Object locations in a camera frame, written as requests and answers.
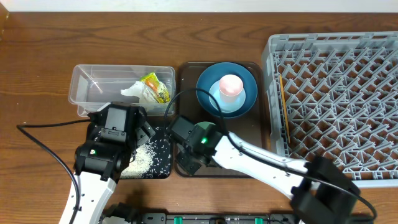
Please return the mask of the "yellow green snack wrapper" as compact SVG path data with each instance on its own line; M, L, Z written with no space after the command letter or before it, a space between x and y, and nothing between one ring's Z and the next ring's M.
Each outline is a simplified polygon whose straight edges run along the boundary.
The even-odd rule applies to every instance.
M167 87L157 78L155 72L148 73L141 77L139 81L149 87L150 93L156 102L168 103L171 100Z

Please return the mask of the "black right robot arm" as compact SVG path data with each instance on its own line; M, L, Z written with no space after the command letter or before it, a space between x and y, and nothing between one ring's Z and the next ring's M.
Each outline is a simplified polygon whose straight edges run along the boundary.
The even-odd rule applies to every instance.
M302 223L354 223L351 214L360 193L333 162L316 157L309 162L279 156L243 141L219 127L188 124L169 127L183 147L187 163L214 161L220 167L257 179L290 199Z

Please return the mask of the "white tissue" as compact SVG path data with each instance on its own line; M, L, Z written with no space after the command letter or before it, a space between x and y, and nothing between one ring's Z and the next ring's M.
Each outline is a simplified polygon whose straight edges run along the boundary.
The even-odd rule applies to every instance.
M159 104L153 90L146 84L136 81L131 87L121 90L123 96L135 96L141 104Z

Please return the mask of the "pink cup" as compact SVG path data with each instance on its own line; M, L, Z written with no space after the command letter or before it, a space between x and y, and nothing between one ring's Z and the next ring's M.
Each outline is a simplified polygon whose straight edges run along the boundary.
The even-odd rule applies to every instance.
M243 81L237 75L225 75L220 79L219 90L223 102L233 103L243 90Z

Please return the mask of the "light blue bowl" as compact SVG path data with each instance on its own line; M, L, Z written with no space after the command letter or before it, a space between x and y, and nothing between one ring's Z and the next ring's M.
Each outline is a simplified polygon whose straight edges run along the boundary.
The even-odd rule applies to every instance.
M246 99L246 92L242 90L233 102L225 102L221 99L221 92L219 89L219 81L215 82L210 90L210 94L216 99L223 113L232 113L240 109Z

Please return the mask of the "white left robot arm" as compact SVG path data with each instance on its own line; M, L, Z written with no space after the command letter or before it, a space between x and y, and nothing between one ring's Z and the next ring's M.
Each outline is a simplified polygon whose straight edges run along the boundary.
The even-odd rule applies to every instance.
M88 114L85 142L75 151L73 175L60 223L98 223L121 173L136 158L136 149L155 131L141 106L107 103Z

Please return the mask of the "green bowl with rice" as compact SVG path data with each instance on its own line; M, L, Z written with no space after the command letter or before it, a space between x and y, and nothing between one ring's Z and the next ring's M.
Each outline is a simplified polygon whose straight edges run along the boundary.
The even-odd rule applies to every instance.
M205 133L209 131L217 131L218 128L216 124L209 121L202 121L195 125L194 132L196 133Z

